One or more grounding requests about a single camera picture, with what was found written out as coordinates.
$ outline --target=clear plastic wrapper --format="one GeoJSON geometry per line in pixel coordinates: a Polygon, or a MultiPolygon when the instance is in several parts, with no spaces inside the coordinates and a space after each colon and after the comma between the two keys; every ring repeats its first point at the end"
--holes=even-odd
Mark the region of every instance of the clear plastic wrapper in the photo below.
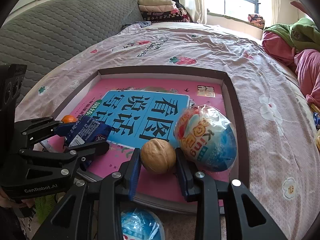
{"type": "Polygon", "coordinates": [[[151,211],[131,209],[121,212],[124,240],[165,240],[160,219],[151,211]]]}
{"type": "Polygon", "coordinates": [[[225,171],[236,159],[232,123],[212,106],[186,109],[176,122],[174,136],[186,158],[210,171],[225,171]]]}

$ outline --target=window sill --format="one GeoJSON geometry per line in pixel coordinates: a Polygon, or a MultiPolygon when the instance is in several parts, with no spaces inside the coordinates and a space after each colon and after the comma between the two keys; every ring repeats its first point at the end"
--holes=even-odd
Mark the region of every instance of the window sill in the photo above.
{"type": "Polygon", "coordinates": [[[246,21],[243,21],[243,20],[240,20],[240,19],[237,19],[237,18],[233,18],[233,17],[231,17],[231,16],[223,15],[223,14],[217,14],[217,13],[207,12],[207,15],[224,17],[224,18],[226,18],[226,19],[228,19],[228,20],[234,20],[234,21],[237,21],[237,22],[242,22],[242,23],[249,24],[249,25],[254,26],[254,27],[256,27],[256,28],[258,28],[258,29],[261,29],[261,30],[264,29],[263,27],[256,26],[256,25],[254,25],[254,24],[252,24],[252,23],[250,23],[250,22],[246,22],[246,21]]]}

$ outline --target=bed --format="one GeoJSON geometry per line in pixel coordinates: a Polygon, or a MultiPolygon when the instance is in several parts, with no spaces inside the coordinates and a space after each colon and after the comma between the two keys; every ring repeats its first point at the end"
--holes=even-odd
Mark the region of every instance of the bed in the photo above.
{"type": "MultiPolygon", "coordinates": [[[[42,4],[28,10],[4,25],[0,30],[0,37],[6,32],[15,32],[16,29],[19,30],[19,35],[24,36],[30,30],[20,29],[23,27],[17,26],[19,21],[22,23],[32,17],[41,17],[37,12],[46,10],[46,6],[69,5],[70,2],[73,1],[54,0],[48,5],[42,4]]],[[[78,9],[83,7],[78,12],[83,13],[80,15],[85,19],[72,16],[75,17],[74,20],[84,24],[84,28],[73,28],[70,32],[65,32],[64,28],[69,25],[65,24],[66,14],[60,12],[64,7],[52,12],[61,18],[54,17],[49,24],[40,21],[38,31],[54,28],[58,37],[73,41],[68,46],[71,50],[68,55],[65,54],[66,49],[62,49],[65,48],[64,44],[45,38],[41,42],[49,46],[36,57],[8,58],[8,61],[18,60],[18,63],[29,61],[27,64],[31,66],[23,83],[24,98],[21,98],[22,101],[16,108],[16,121],[51,115],[79,84],[100,68],[178,64],[226,71],[238,93],[247,126],[251,164],[250,190],[288,239],[302,239],[320,211],[320,156],[314,142],[316,129],[312,112],[299,91],[296,76],[268,56],[259,41],[219,26],[158,23],[145,28],[131,25],[118,33],[122,23],[132,23],[139,18],[132,15],[136,12],[136,2],[132,2],[132,10],[127,14],[130,17],[123,17],[116,22],[118,25],[113,33],[100,33],[104,28],[102,25],[99,25],[98,30],[94,27],[87,28],[89,19],[92,25],[95,19],[108,18],[110,12],[100,7],[97,13],[96,8],[88,9],[85,3],[92,4],[92,0],[73,3],[78,9]],[[91,30],[96,33],[95,39],[88,38],[91,37],[91,30]],[[76,44],[79,36],[86,40],[81,47],[76,44]],[[150,48],[150,41],[161,44],[160,48],[156,51],[150,48]],[[45,62],[50,63],[48,69],[40,66],[45,62]],[[33,72],[40,75],[33,83],[28,83],[33,72]]],[[[36,35],[34,33],[28,39],[33,41],[37,38],[36,35]]],[[[10,46],[11,42],[17,45],[18,41],[14,39],[4,42],[0,38],[0,51],[8,51],[6,46],[10,46]]],[[[21,47],[17,51],[32,49],[29,44],[19,46],[21,47]]],[[[164,223],[166,239],[193,238],[194,216],[164,212],[157,214],[164,223]]]]}

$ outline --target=headboard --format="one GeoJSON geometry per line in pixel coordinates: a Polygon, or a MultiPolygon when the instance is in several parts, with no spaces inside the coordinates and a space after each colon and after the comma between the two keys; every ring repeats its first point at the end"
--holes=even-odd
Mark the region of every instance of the headboard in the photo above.
{"type": "Polygon", "coordinates": [[[137,0],[50,0],[7,22],[0,64],[28,65],[17,103],[51,70],[136,21],[137,0]]]}

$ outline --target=silver rivet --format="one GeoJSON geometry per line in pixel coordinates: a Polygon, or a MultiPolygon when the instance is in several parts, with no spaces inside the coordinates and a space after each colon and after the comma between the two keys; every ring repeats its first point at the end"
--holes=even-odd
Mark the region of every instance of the silver rivet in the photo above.
{"type": "Polygon", "coordinates": [[[76,185],[77,185],[78,187],[82,187],[82,186],[84,185],[84,180],[82,180],[82,179],[78,180],[78,181],[76,182],[76,185]]]}
{"type": "Polygon", "coordinates": [[[117,178],[120,178],[121,177],[121,173],[119,171],[116,171],[114,173],[112,173],[112,177],[117,179],[117,178]]]}
{"type": "Polygon", "coordinates": [[[62,169],[61,170],[61,174],[62,175],[68,175],[69,174],[69,171],[67,169],[62,169]]]}
{"type": "Polygon", "coordinates": [[[203,178],[204,176],[205,176],[204,172],[202,172],[202,171],[197,171],[197,172],[196,172],[196,177],[197,177],[197,178],[200,178],[200,179],[201,179],[201,178],[203,178]]]}
{"type": "Polygon", "coordinates": [[[232,182],[233,186],[239,187],[241,185],[241,181],[239,181],[239,179],[234,179],[232,182]]]}

